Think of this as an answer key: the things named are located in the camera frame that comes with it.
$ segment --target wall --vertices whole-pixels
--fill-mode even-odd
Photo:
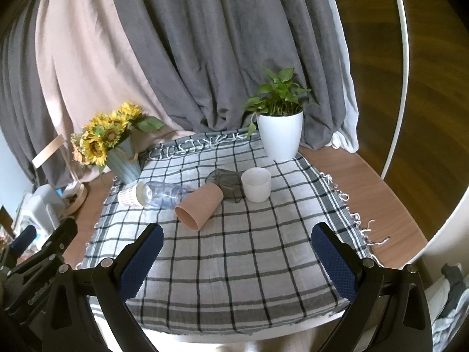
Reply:
[[[469,188],[444,226],[420,253],[432,281],[441,276],[445,263],[461,263],[469,274]]]
[[[14,218],[23,192],[31,192],[31,189],[31,182],[18,165],[0,130],[0,205]]]

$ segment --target blue object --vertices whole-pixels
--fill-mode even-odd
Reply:
[[[115,148],[107,151],[106,164],[125,184],[138,179],[142,172],[138,157],[135,157],[130,136]]]
[[[155,208],[174,209],[189,194],[182,186],[167,182],[150,181],[145,187],[148,205]]]
[[[29,245],[36,239],[36,228],[28,225],[16,239],[11,242],[10,251],[15,258],[20,258]]]
[[[119,296],[123,302],[137,296],[153,262],[163,248],[163,241],[163,228],[157,225],[122,270],[119,279]]]
[[[318,224],[311,231],[311,245],[339,295],[352,303],[357,294],[355,273]]]

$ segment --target white plant pot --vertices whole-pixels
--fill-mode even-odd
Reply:
[[[303,112],[290,116],[260,115],[257,124],[268,158],[281,162],[296,156],[303,129]]]

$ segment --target gray curtain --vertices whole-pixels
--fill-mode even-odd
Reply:
[[[345,117],[339,44],[327,0],[114,0],[168,115],[195,132],[239,128],[266,65],[295,67],[313,94],[304,140],[328,143]]]
[[[31,163],[56,136],[36,67],[35,28],[39,0],[29,0],[0,40],[0,126],[13,155],[36,186],[71,181],[60,152],[39,170]]]

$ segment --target wooden table surface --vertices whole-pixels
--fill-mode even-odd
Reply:
[[[323,147],[320,150],[300,148],[300,153],[318,170],[332,176],[339,189],[350,196],[351,213],[360,214],[362,227],[369,220],[374,242],[391,238],[373,246],[379,261],[389,268],[400,268],[426,245],[427,240],[393,191],[357,154]]]
[[[350,196],[347,204],[352,213],[360,214],[362,226],[375,220],[368,233],[372,241],[391,237],[385,244],[373,247],[383,265],[400,268],[426,245],[427,240],[404,205],[358,154],[331,147],[316,151],[301,148],[300,152],[317,169],[330,174],[339,189]],[[78,236],[64,254],[73,267],[83,259],[85,244],[90,242],[112,178],[109,173],[91,182],[88,197],[75,214]]]

